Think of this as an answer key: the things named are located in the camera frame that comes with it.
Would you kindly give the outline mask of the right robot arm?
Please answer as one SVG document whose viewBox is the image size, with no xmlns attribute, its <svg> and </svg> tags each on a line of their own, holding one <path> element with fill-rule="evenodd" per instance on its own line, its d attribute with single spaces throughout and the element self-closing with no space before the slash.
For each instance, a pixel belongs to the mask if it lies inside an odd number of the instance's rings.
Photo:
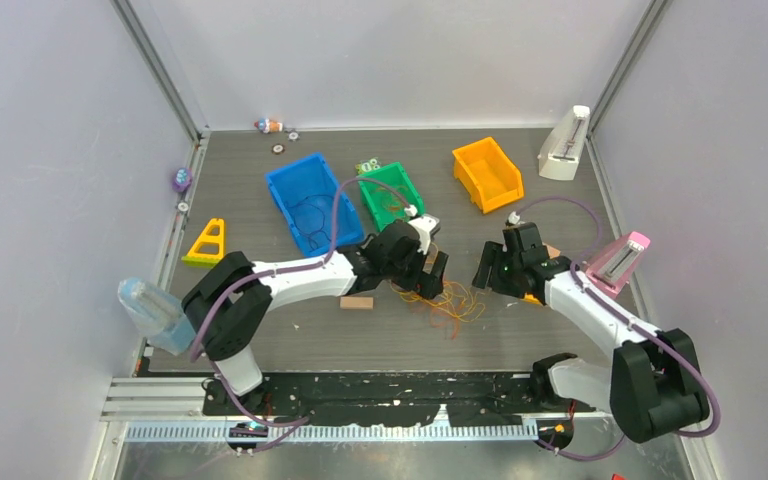
<svg viewBox="0 0 768 480">
<path fill-rule="evenodd" d="M 503 230 L 485 243 L 472 284 L 510 297 L 534 297 L 585 333 L 608 357 L 607 367 L 571 353 L 532 366 L 530 394 L 544 410 L 568 399 L 613 416 L 625 437 L 645 443 L 689 426 L 719 420 L 711 387 L 701 374 L 695 345 L 680 329 L 639 319 L 598 290 L 565 256 L 550 257 L 537 226 Z"/>
</svg>

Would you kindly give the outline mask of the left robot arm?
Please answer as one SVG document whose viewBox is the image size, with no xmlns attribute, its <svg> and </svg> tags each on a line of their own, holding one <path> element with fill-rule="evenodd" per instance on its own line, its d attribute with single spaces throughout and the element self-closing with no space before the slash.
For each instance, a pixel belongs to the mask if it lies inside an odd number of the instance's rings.
<svg viewBox="0 0 768 480">
<path fill-rule="evenodd" d="M 202 348 L 229 385 L 228 400 L 240 412 L 258 412 L 267 398 L 251 341 L 265 315 L 319 297 L 372 291 L 382 282 L 433 299 L 443 291 L 448 261 L 426 260 L 437 218 L 425 214 L 397 220 L 362 243 L 331 254 L 279 263 L 254 262 L 242 252 L 227 254 L 182 299 L 182 309 Z"/>
</svg>

